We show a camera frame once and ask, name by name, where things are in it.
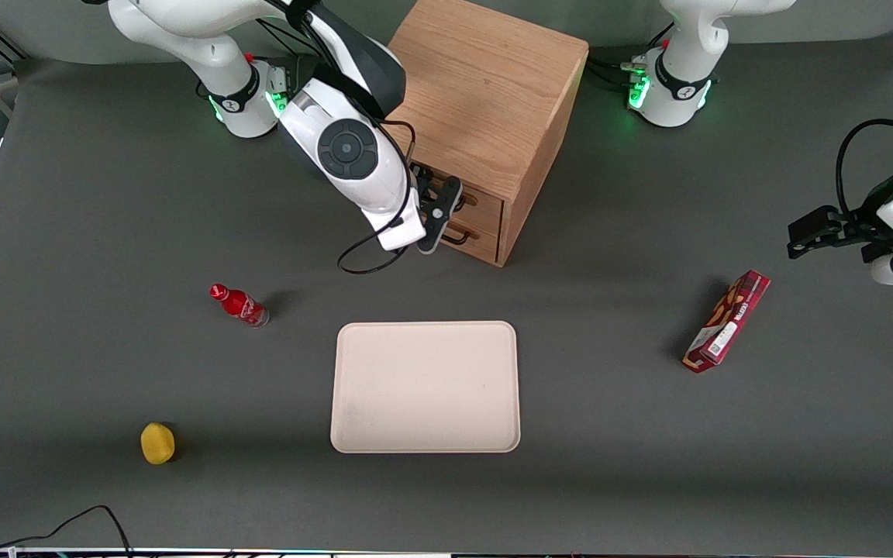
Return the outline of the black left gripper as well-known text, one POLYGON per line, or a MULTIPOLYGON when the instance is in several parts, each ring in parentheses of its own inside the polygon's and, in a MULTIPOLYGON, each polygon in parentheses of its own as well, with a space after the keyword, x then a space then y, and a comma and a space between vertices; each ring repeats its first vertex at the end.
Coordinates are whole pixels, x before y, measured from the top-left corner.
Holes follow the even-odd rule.
POLYGON ((823 205, 794 220, 789 226, 787 257, 791 260, 823 248, 841 248, 860 244, 861 257, 871 264, 878 257, 893 257, 893 228, 877 215, 878 209, 893 200, 893 175, 850 208, 846 195, 841 197, 841 213, 832 205, 823 205))

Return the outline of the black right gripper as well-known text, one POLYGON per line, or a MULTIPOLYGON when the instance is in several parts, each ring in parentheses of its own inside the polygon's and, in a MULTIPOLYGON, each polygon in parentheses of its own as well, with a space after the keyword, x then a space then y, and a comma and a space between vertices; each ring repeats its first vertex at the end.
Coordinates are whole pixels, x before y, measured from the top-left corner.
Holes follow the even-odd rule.
POLYGON ((462 181, 421 164, 414 165, 414 175, 419 219, 425 230, 425 236, 419 240, 419 253, 429 255, 439 247, 444 230, 460 204, 462 181))

